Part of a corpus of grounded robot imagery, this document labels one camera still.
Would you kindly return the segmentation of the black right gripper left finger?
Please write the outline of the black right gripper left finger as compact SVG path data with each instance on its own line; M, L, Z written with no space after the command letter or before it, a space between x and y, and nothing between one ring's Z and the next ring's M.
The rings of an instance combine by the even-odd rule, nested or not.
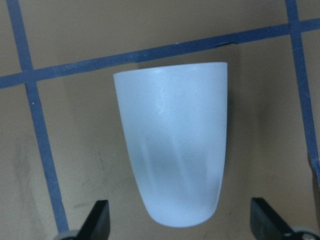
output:
M79 230L77 240L108 240L111 233L110 209L108 200L98 200L94 204L84 224Z

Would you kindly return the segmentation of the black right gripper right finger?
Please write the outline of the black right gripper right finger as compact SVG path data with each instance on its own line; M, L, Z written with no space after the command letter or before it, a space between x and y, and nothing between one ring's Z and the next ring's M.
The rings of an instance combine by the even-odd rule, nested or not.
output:
M250 230L256 240L297 240L293 229L262 197L250 200Z

